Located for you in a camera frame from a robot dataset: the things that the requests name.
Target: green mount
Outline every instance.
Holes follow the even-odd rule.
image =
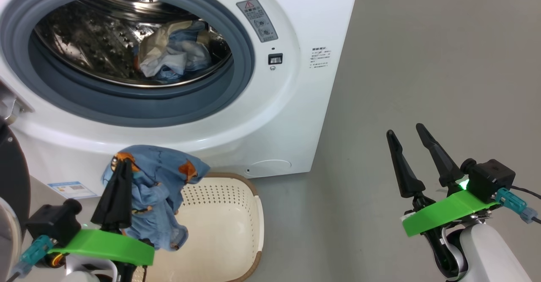
[[[469,191],[462,190],[417,211],[406,218],[402,226],[407,236],[414,236],[479,210],[488,209],[492,205],[497,205],[497,203],[485,204]]]
[[[154,261],[154,247],[129,236],[102,230],[81,230],[66,247],[51,249],[49,253],[53,252],[73,253],[136,266],[151,266]]]

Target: gray floor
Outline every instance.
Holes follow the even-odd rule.
[[[541,191],[540,57],[541,0],[357,0],[313,170],[255,181],[265,248],[249,280],[444,281],[425,240],[400,225],[411,202],[398,193],[385,131],[434,199],[445,193],[417,122],[458,164],[496,158],[516,184]],[[540,281],[541,226],[504,209],[489,224]]]

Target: green led light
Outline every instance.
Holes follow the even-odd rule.
[[[460,182],[460,183],[458,184],[458,186],[460,186],[460,187],[462,187],[462,189],[466,190],[466,188],[468,187],[468,182],[469,182],[469,181],[470,181],[469,179],[468,179],[468,180],[465,180],[465,181],[462,181],[462,182]]]

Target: white plastic basket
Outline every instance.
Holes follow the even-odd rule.
[[[257,268],[264,238],[263,207],[249,180],[211,173],[182,190],[176,218],[188,228],[175,252],[156,251],[147,282],[241,282]],[[133,282],[141,282],[141,268]]]

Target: front-load washing machine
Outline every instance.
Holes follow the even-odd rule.
[[[128,145],[251,178],[307,172],[353,3],[0,0],[0,107],[30,174],[67,197],[100,195]],[[144,73],[141,42],[169,45],[180,22],[207,60]]]

